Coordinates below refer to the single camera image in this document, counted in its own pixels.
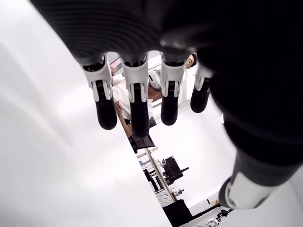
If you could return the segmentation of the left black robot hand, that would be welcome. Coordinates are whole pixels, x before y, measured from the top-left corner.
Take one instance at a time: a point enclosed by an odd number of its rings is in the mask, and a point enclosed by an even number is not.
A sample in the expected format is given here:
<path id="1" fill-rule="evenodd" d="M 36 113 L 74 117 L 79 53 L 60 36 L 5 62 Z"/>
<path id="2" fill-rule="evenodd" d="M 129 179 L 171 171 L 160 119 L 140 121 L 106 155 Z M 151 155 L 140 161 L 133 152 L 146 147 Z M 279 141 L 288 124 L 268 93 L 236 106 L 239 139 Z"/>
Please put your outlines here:
<path id="1" fill-rule="evenodd" d="M 260 206 L 303 164 L 303 3 L 300 0 L 34 0 L 33 6 L 83 68 L 98 121 L 116 114 L 107 52 L 119 54 L 133 132 L 149 132 L 147 53 L 161 52 L 161 120 L 177 119 L 187 58 L 197 54 L 191 109 L 207 95 L 237 149 L 219 200 Z"/>

